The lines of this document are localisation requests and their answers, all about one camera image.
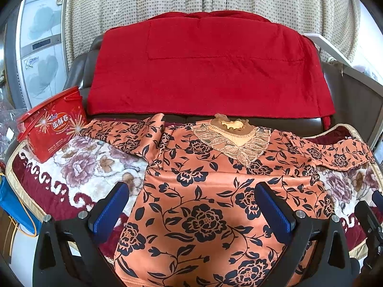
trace orange floral dress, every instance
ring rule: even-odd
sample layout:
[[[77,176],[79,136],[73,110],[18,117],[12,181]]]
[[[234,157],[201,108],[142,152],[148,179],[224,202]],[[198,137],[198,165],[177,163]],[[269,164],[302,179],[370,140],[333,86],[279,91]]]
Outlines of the orange floral dress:
[[[93,120],[81,131],[149,163],[114,256],[127,286],[257,286],[283,245],[254,201],[255,185],[267,182],[293,210],[325,219],[332,203],[315,168],[374,163],[355,139],[319,145],[220,118],[165,128],[157,114],[139,123]]]

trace red bucket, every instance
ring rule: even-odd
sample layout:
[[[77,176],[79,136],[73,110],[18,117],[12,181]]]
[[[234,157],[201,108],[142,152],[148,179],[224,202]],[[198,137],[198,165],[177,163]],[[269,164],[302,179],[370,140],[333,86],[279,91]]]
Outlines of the red bucket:
[[[66,89],[29,110],[18,120],[18,141],[27,139],[40,163],[60,150],[85,125],[82,96],[77,87]]]

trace polka dot curtain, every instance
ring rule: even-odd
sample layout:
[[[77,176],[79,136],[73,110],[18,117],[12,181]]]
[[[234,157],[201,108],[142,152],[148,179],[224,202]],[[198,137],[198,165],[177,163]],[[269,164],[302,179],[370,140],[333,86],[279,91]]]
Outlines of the polka dot curtain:
[[[65,21],[68,65],[89,50],[95,37],[110,28],[170,11],[226,9],[256,13],[300,33],[320,33],[352,60],[359,31],[359,3],[359,0],[68,0]],[[328,56],[321,52],[323,60]]]

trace red bucket lid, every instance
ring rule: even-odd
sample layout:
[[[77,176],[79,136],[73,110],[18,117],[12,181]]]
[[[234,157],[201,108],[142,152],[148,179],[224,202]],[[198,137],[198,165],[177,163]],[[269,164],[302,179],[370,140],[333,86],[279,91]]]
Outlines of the red bucket lid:
[[[28,117],[33,115],[37,110],[45,107],[47,104],[50,104],[51,102],[55,101],[58,98],[63,97],[64,95],[75,93],[78,90],[79,90],[79,88],[77,86],[74,86],[74,87],[68,88],[68,89],[66,89],[66,90],[64,90],[64,91],[62,91],[62,92],[60,92],[60,93],[58,93],[58,94],[48,98],[47,100],[45,100],[42,103],[38,104],[37,106],[33,107],[27,113],[25,113],[24,115],[19,117],[17,119],[17,122],[21,123],[21,122],[25,121]]]

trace silver bolt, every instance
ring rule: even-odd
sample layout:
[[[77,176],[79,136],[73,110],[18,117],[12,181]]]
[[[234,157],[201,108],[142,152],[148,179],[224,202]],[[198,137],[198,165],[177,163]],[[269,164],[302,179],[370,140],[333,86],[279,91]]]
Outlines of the silver bolt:
[[[48,223],[49,221],[52,220],[52,216],[51,215],[45,215],[44,218],[43,218],[44,222]]]
[[[296,214],[296,216],[297,216],[298,218],[305,218],[305,216],[306,216],[306,214],[305,214],[305,212],[304,212],[303,210],[297,210],[297,211],[295,212],[295,214]]]
[[[337,215],[332,215],[331,216],[331,219],[334,221],[334,222],[339,222],[339,217]]]
[[[84,219],[88,216],[88,212],[86,210],[83,210],[82,212],[79,212],[79,214],[77,216],[80,219]]]

